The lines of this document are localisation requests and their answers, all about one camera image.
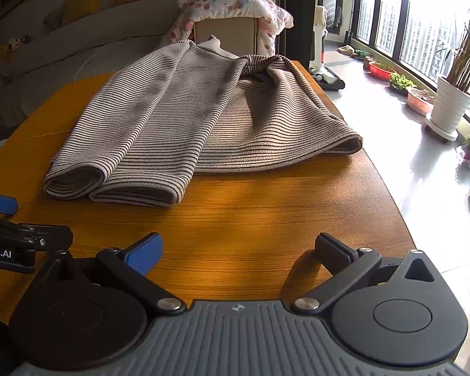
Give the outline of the floral pink blanket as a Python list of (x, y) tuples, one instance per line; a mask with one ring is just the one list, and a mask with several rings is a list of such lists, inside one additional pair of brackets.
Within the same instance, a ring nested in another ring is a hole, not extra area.
[(179, 13), (164, 34), (160, 47), (197, 36), (196, 25), (205, 20), (248, 18), (255, 22), (255, 52), (276, 53), (276, 37), (294, 26), (292, 14), (273, 0), (178, 0)]

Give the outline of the striped brown knit sweater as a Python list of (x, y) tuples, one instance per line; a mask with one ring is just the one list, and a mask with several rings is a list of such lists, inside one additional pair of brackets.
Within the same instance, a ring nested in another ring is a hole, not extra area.
[(362, 146), (288, 58), (180, 41), (93, 96), (44, 189), (60, 200), (175, 206), (197, 173), (266, 171)]

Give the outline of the green leafy plant tray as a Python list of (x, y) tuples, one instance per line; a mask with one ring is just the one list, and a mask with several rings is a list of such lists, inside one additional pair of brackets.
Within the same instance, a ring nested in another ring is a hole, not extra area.
[(416, 87), (416, 84), (405, 75), (397, 72), (392, 72), (390, 74), (389, 88), (391, 91), (406, 97), (408, 95), (409, 87)]

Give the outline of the pink plant pot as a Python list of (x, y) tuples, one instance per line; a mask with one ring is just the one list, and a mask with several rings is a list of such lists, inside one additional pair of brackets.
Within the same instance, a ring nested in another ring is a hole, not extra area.
[(414, 86), (408, 86), (406, 90), (408, 92), (407, 106), (411, 110), (420, 116), (427, 116), (433, 110), (436, 96), (432, 93)]

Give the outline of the stuffed toys on sofa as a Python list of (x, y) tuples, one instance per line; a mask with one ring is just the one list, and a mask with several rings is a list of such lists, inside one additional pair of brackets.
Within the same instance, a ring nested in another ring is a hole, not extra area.
[(31, 34), (26, 34), (22, 37), (10, 38), (5, 44), (0, 45), (0, 65), (9, 63), (12, 55), (21, 49), (22, 46), (29, 44), (33, 41)]

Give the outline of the red plant bowl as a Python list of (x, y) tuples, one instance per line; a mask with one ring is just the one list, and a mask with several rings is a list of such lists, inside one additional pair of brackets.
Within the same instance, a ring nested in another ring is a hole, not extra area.
[(395, 72), (390, 66), (377, 61), (369, 64), (369, 71), (372, 76), (382, 81), (390, 81), (391, 75)]

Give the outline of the white pot palm plant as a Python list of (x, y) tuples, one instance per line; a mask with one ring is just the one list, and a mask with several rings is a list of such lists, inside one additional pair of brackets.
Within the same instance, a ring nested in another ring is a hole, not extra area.
[(458, 124), (470, 107), (470, 22), (454, 55), (447, 76), (440, 76), (436, 100), (426, 126), (446, 141), (458, 137)]

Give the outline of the white upright vacuum cleaner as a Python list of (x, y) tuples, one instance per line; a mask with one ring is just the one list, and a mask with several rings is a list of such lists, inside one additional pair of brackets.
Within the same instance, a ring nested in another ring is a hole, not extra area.
[(316, 5), (313, 22), (313, 45), (309, 73), (324, 91), (339, 92), (345, 82), (324, 65), (324, 39), (327, 36), (327, 10)]

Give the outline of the beige sofa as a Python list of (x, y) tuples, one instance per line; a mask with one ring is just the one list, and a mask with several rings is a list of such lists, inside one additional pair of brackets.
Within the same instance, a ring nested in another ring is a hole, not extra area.
[(33, 40), (0, 65), (0, 136), (22, 124), (63, 85), (117, 71), (160, 44), (179, 0), (108, 8)]

